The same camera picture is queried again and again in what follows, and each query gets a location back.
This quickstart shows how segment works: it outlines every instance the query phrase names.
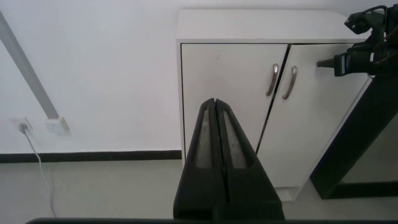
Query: metal pole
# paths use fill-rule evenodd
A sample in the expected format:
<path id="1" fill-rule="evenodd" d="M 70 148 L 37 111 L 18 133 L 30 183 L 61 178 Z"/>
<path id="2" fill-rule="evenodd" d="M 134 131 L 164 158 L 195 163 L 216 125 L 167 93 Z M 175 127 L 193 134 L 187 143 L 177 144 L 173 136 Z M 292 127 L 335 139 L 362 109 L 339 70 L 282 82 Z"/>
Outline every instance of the metal pole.
<path id="1" fill-rule="evenodd" d="M 54 108 L 54 105 L 51 103 L 49 96 L 46 94 L 40 80 L 37 78 L 35 71 L 29 63 L 23 49 L 18 43 L 18 40 L 15 38 L 12 33 L 11 28 L 8 26 L 6 18 L 4 18 L 3 14 L 0 12 L 0 39 L 11 58 L 14 60 L 14 63 L 17 65 L 19 71 L 22 73 L 22 76 L 25 78 L 26 83 L 29 85 L 33 94 L 35 95 L 37 101 L 40 103 L 41 107 L 44 110 L 44 113 L 47 115 L 49 119 L 57 119 L 58 113 Z"/>

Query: wall socket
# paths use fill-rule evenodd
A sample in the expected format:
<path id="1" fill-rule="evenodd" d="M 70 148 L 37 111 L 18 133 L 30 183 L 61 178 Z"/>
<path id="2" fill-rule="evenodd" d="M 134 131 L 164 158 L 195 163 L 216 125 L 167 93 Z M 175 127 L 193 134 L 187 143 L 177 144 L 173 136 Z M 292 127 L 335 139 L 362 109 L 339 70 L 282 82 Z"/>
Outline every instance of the wall socket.
<path id="1" fill-rule="evenodd" d="M 27 125 L 28 131 L 31 131 L 33 128 L 28 122 L 26 118 L 9 118 L 9 121 L 14 125 L 14 127 L 19 131 L 19 124 L 24 123 Z"/>

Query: white cable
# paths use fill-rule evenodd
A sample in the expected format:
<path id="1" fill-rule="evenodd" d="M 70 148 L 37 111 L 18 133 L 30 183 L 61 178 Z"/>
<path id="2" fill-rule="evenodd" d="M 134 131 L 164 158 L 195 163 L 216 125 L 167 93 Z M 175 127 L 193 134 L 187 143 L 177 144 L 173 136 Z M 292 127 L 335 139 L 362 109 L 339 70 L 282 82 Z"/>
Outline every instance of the white cable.
<path id="1" fill-rule="evenodd" d="M 27 141 L 29 142 L 30 147 L 32 148 L 32 150 L 33 150 L 33 152 L 35 153 L 37 159 L 39 160 L 39 166 L 40 166 L 40 171 L 41 171 L 41 173 L 42 173 L 42 177 L 43 177 L 45 183 L 47 184 L 47 188 L 48 188 L 49 191 L 50 191 L 50 208 L 51 208 L 51 212 L 52 212 L 52 214 L 54 215 L 54 217 L 56 218 L 57 216 L 56 216 L 56 214 L 55 214 L 54 204 L 53 204 L 53 191 L 52 191 L 52 188 L 51 188 L 50 183 L 49 183 L 48 180 L 45 178 L 45 175 L 44 175 L 44 172 L 43 172 L 43 167 L 42 167 L 42 160 L 40 159 L 40 156 L 38 155 L 38 153 L 36 152 L 35 148 L 33 147 L 32 142 L 30 141 L 30 139 L 29 139 L 28 135 L 26 134 L 26 132 L 24 132 L 23 134 L 26 136 L 26 139 L 27 139 Z"/>

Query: white cabinet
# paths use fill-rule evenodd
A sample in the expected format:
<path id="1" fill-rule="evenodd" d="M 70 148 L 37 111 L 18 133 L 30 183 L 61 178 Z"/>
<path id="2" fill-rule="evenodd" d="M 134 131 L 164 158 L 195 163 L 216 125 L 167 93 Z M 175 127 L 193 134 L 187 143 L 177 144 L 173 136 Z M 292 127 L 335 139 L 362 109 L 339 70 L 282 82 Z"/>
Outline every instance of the white cabinet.
<path id="1" fill-rule="evenodd" d="M 186 153 L 199 107 L 210 98 L 233 108 L 249 142 L 257 147 L 286 49 L 286 44 L 181 46 Z"/>
<path id="2" fill-rule="evenodd" d="M 369 35 L 352 33 L 345 20 L 331 11 L 180 10 L 183 162 L 200 105 L 219 98 L 252 147 L 259 144 L 257 156 L 281 200 L 293 200 L 371 81 L 316 66 Z M 274 64 L 280 81 L 272 85 Z"/>
<path id="3" fill-rule="evenodd" d="M 340 121 L 368 80 L 366 74 L 335 77 L 317 61 L 351 44 L 293 45 L 257 156 L 274 187 L 299 187 L 311 174 Z M 292 67 L 297 67 L 292 83 Z M 289 86 L 290 96 L 284 100 Z"/>

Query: black baseboard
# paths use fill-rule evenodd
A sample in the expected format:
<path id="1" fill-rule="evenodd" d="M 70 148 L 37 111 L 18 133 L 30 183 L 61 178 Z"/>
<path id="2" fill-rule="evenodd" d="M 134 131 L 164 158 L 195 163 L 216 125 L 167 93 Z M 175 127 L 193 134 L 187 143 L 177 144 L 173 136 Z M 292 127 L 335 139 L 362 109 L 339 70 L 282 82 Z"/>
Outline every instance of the black baseboard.
<path id="1" fill-rule="evenodd" d="M 180 150 L 128 152 L 39 153 L 42 162 L 142 161 L 181 159 Z M 37 162 L 35 154 L 0 154 L 0 164 Z"/>
<path id="2" fill-rule="evenodd" d="M 333 198 L 396 197 L 398 181 L 339 184 L 330 194 Z"/>

